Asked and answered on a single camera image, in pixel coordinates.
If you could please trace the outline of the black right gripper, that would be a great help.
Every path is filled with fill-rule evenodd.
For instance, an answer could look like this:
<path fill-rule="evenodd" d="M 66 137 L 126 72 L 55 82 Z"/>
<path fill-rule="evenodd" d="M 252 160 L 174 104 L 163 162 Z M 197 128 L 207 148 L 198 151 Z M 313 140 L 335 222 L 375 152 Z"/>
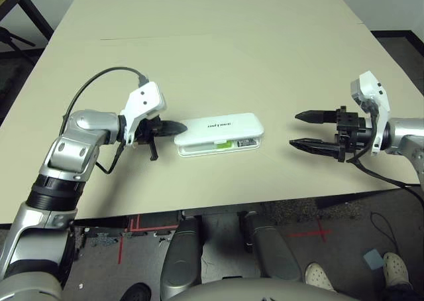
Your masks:
<path fill-rule="evenodd" d="M 331 156 L 339 162 L 346 160 L 346 154 L 358 156 L 361 151 L 366 150 L 372 141 L 372 122 L 359 117 L 358 113 L 348 112 L 345 106 L 336 111 L 308 110 L 295 115 L 295 118 L 312 124 L 336 123 L 337 143 L 328 143 L 320 139 L 294 139 L 289 144 L 301 151 L 321 156 Z"/>

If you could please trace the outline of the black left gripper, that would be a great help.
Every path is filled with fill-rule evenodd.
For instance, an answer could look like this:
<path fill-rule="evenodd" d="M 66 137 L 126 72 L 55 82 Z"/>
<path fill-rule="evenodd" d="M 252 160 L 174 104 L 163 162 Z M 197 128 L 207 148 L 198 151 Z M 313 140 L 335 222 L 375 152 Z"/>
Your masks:
<path fill-rule="evenodd" d="M 175 136 L 185 132 L 185 125 L 175 121 L 163 121 L 159 117 L 153 119 L 143 119 L 136 129 L 136 143 L 138 145 L 148 145 L 150 149 L 150 160 L 157 160 L 158 153 L 154 137 L 159 129 L 163 128 L 162 136 Z"/>

